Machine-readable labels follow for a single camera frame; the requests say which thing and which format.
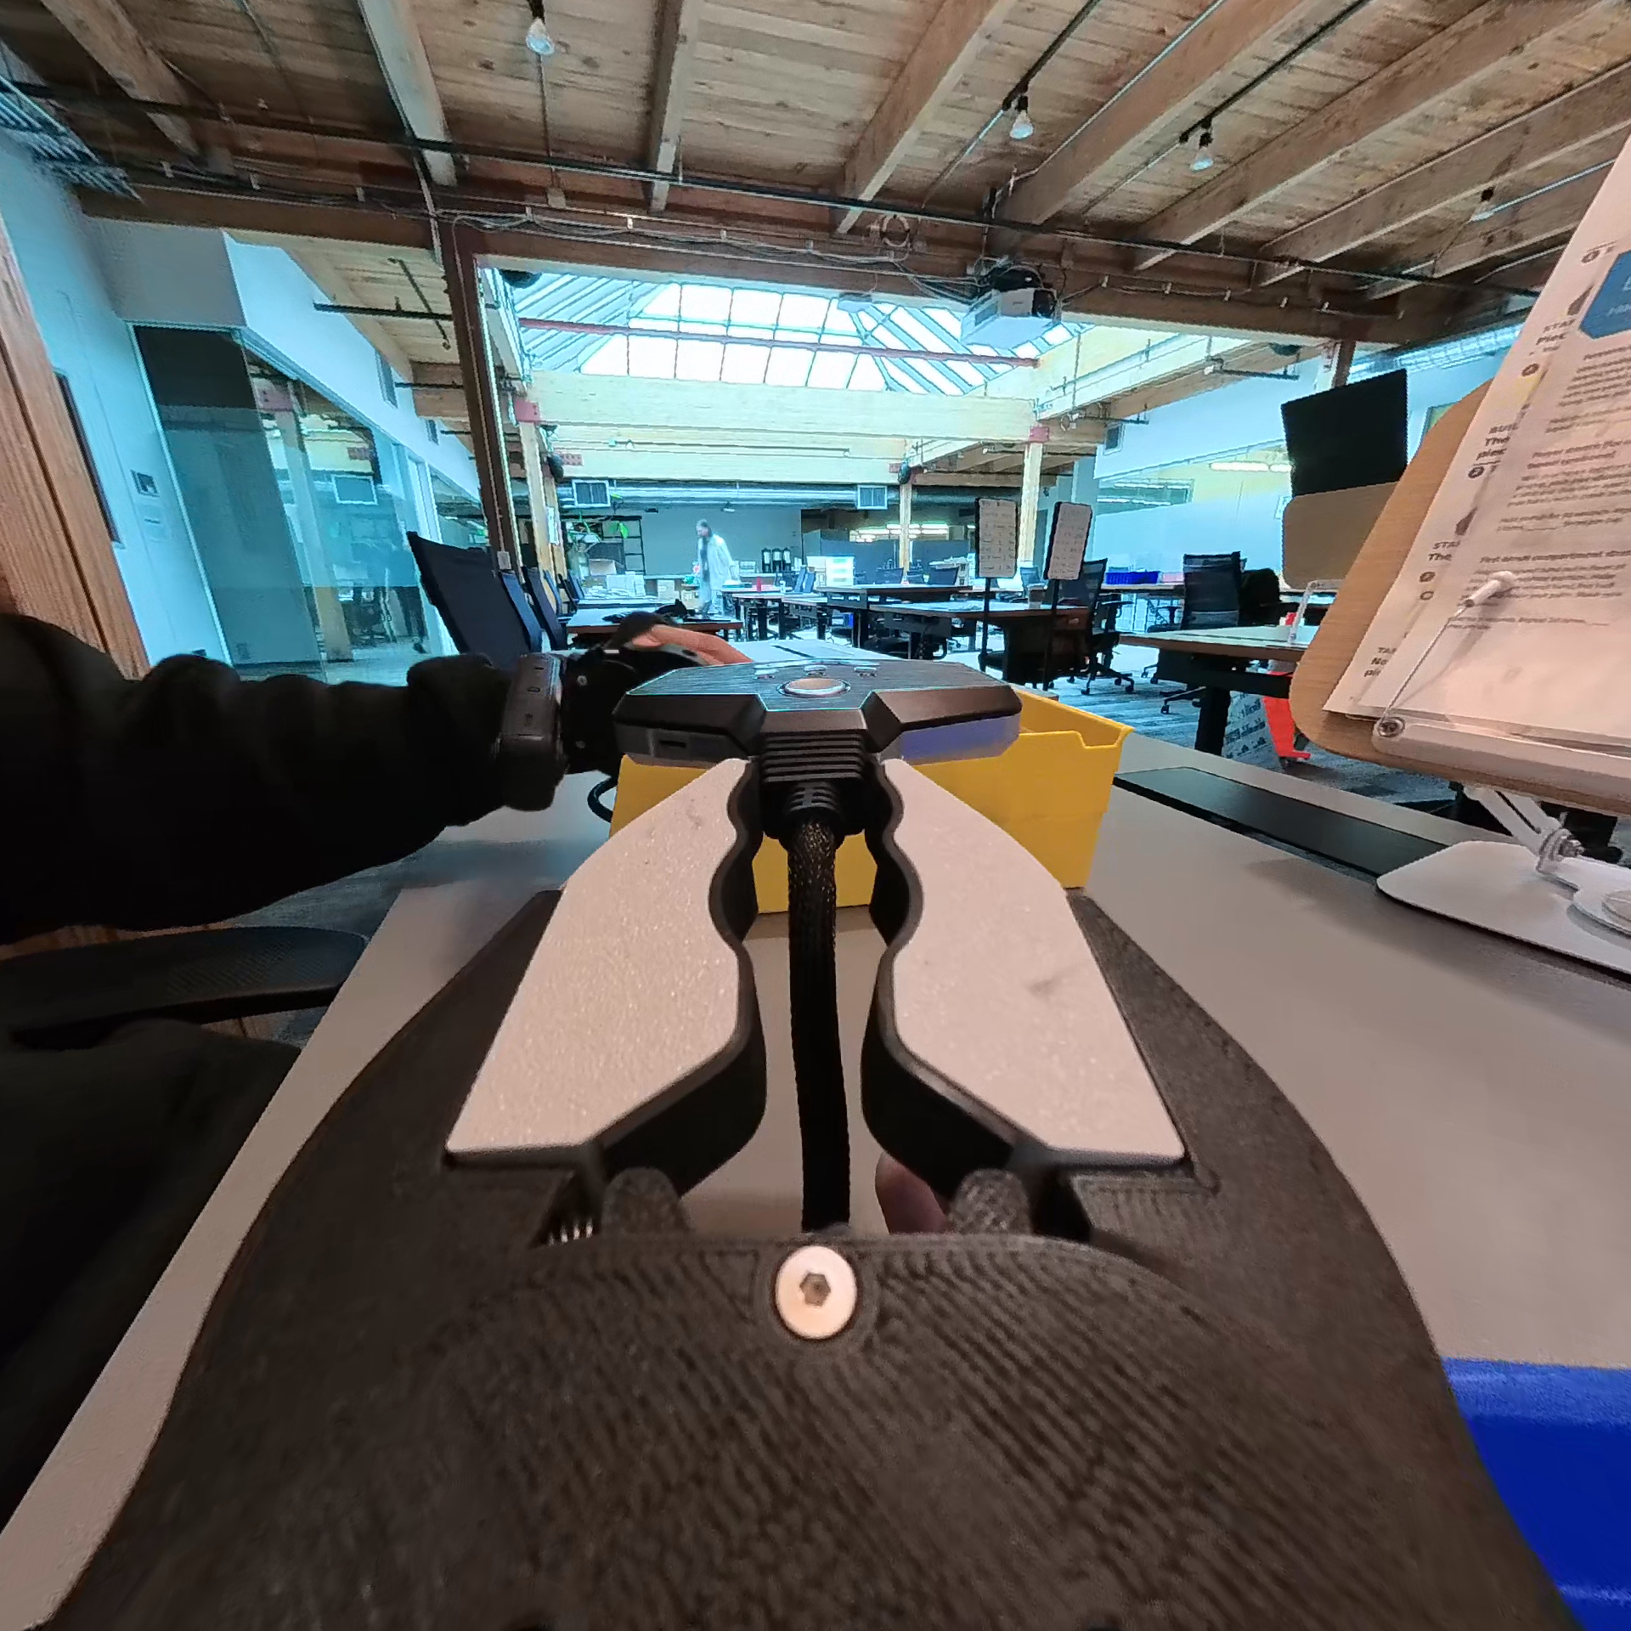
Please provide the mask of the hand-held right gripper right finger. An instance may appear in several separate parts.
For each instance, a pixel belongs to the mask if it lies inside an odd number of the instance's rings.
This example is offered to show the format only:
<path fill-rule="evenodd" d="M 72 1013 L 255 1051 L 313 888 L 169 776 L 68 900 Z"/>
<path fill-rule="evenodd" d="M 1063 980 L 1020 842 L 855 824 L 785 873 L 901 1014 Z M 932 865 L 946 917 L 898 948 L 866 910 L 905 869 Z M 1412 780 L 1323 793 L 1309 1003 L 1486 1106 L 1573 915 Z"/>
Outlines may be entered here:
<path fill-rule="evenodd" d="M 863 1112 L 882 1150 L 942 1197 L 983 1170 L 1031 1197 L 1084 1172 L 1181 1172 L 1185 1139 L 1066 890 L 925 772 L 886 762 L 876 787 Z"/>

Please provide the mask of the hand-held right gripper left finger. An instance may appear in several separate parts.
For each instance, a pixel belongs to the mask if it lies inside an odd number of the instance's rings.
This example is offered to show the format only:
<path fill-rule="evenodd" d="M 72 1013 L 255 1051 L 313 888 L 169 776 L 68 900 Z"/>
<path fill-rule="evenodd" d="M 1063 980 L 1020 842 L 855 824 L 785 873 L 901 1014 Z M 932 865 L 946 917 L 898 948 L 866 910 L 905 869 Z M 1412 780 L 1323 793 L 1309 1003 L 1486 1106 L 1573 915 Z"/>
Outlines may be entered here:
<path fill-rule="evenodd" d="M 746 950 L 756 822 L 754 768 L 725 762 L 575 873 L 447 1137 L 451 1162 L 698 1187 L 746 1148 L 767 1106 Z"/>

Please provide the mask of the yellow plastic bin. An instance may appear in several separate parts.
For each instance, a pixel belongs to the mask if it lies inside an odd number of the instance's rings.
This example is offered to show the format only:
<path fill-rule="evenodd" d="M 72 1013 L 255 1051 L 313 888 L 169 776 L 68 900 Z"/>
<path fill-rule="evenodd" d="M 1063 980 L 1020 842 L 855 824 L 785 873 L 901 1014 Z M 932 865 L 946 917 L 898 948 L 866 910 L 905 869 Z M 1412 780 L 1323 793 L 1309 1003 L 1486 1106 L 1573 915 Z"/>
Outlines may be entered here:
<path fill-rule="evenodd" d="M 1099 824 L 1131 735 L 1127 725 L 1024 690 L 1020 735 L 1006 752 L 985 760 L 913 764 L 1008 832 L 1061 886 L 1076 890 L 1088 884 Z M 703 774 L 705 768 L 624 758 L 610 834 L 620 834 Z M 839 908 L 868 908 L 874 879 L 876 865 L 865 838 L 847 840 L 835 861 Z M 754 882 L 762 915 L 787 912 L 789 861 L 783 846 L 765 840 L 754 861 Z"/>

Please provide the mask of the blue plastic bin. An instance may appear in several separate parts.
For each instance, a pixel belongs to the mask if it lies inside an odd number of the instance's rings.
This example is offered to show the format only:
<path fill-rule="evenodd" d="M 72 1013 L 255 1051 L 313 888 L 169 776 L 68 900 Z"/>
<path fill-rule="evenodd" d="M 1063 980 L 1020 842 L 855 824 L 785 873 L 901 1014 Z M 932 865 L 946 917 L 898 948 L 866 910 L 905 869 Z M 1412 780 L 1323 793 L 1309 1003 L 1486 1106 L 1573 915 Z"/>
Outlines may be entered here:
<path fill-rule="evenodd" d="M 1583 1628 L 1630 1628 L 1630 1372 L 1447 1360 L 1480 1457 Z"/>

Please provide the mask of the person's left hand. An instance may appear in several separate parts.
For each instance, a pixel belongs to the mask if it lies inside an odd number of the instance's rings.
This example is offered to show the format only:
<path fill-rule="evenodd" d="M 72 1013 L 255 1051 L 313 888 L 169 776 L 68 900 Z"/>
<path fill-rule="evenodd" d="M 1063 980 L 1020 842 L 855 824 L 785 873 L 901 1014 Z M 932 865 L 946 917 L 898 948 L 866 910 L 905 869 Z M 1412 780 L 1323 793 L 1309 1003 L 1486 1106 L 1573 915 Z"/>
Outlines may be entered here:
<path fill-rule="evenodd" d="M 622 655 L 639 655 L 639 661 L 694 665 L 694 667 L 740 667 L 748 655 L 696 624 L 670 624 L 657 614 L 633 614 L 616 624 L 604 647 Z"/>

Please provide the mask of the person's right hand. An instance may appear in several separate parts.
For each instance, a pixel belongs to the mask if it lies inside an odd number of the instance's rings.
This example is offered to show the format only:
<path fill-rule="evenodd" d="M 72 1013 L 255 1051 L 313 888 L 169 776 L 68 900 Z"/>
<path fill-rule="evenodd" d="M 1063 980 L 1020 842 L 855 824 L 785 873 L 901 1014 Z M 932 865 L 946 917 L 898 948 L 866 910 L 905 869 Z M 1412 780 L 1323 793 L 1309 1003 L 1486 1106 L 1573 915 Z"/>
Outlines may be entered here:
<path fill-rule="evenodd" d="M 874 1195 L 892 1236 L 938 1236 L 950 1230 L 944 1201 L 894 1156 L 880 1156 Z"/>

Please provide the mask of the black wrist watch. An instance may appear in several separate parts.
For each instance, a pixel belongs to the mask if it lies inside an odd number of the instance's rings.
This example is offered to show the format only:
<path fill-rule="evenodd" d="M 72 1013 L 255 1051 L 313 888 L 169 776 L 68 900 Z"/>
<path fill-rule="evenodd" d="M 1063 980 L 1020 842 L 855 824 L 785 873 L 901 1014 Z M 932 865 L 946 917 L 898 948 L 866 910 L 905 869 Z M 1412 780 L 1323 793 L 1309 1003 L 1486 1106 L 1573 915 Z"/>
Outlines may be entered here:
<path fill-rule="evenodd" d="M 507 684 L 496 741 L 496 791 L 505 811 L 548 811 L 565 780 L 560 653 L 517 663 Z"/>

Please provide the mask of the black office chair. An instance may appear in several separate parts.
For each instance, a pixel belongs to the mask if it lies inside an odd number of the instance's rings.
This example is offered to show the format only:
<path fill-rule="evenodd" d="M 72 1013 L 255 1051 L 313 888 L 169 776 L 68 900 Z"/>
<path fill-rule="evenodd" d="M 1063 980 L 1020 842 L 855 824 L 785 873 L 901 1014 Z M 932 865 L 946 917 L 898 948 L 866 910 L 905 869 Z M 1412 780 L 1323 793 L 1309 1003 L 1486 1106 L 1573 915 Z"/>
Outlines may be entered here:
<path fill-rule="evenodd" d="M 542 651 L 542 628 L 511 595 L 484 547 L 441 545 L 406 535 L 426 597 L 465 657 L 511 669 Z"/>
<path fill-rule="evenodd" d="M 1243 626 L 1245 572 L 1239 552 L 1187 554 L 1183 568 L 1183 632 L 1214 632 Z"/>

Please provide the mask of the far office desk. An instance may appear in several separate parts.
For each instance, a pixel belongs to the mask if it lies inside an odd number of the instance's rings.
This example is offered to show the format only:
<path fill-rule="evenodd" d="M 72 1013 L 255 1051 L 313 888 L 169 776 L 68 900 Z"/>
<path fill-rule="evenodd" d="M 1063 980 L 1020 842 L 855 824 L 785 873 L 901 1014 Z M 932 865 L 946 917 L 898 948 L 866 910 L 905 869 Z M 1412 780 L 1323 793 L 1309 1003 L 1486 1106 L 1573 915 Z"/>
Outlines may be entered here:
<path fill-rule="evenodd" d="M 1156 667 L 1198 694 L 1195 750 L 1222 758 L 1233 698 L 1288 702 L 1292 677 L 1317 634 L 1315 626 L 1243 626 L 1146 632 L 1117 642 L 1158 653 Z"/>

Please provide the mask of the white board on stand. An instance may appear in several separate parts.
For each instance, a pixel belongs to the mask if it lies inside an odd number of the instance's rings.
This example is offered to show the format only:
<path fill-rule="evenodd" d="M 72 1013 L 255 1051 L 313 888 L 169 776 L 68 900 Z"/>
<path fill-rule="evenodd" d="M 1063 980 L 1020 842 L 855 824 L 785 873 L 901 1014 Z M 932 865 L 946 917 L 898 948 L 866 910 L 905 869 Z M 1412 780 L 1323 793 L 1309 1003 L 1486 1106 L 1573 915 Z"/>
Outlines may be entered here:
<path fill-rule="evenodd" d="M 1072 591 L 1072 607 L 1086 609 L 1088 626 L 1094 622 L 1096 603 L 1103 587 L 1105 564 L 1088 560 L 1094 508 L 1090 504 L 1061 502 L 1051 514 L 1047 539 L 1047 634 L 1043 649 L 1041 688 L 1051 690 L 1055 679 L 1055 636 L 1064 591 Z"/>
<path fill-rule="evenodd" d="M 983 498 L 975 506 L 973 576 L 983 587 L 981 669 L 987 669 L 993 595 L 998 583 L 1018 572 L 1020 506 L 1014 500 Z"/>

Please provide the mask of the ceiling heater unit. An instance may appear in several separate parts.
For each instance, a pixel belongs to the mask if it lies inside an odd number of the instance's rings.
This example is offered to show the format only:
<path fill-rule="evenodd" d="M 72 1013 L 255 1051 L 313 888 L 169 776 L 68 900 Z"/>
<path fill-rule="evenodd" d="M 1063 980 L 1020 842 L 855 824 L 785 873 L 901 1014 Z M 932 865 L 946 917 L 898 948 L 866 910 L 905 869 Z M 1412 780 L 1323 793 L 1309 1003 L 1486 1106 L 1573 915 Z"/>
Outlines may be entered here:
<path fill-rule="evenodd" d="M 1059 298 L 1041 273 L 1004 265 L 985 273 L 967 302 L 960 341 L 967 350 L 1012 348 L 1041 341 L 1059 321 Z"/>

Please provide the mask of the black monitor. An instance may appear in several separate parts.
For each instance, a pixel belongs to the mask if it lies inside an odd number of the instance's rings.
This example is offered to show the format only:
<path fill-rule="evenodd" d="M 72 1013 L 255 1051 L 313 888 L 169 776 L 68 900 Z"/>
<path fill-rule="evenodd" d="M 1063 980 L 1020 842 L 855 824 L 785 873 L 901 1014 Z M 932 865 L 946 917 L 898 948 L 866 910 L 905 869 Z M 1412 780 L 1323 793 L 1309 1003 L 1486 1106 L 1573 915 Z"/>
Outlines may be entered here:
<path fill-rule="evenodd" d="M 1395 484 L 1410 461 L 1410 376 L 1402 370 L 1280 407 L 1292 496 Z"/>

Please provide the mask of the printed instruction sheet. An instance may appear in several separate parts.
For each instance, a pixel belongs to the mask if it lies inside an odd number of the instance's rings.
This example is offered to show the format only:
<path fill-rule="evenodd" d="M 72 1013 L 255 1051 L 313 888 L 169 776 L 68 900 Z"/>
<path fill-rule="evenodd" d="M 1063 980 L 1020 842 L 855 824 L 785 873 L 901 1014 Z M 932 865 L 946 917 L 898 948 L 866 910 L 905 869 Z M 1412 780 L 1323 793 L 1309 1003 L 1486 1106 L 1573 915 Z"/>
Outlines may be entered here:
<path fill-rule="evenodd" d="M 1336 712 L 1630 743 L 1630 154 L 1486 387 Z"/>

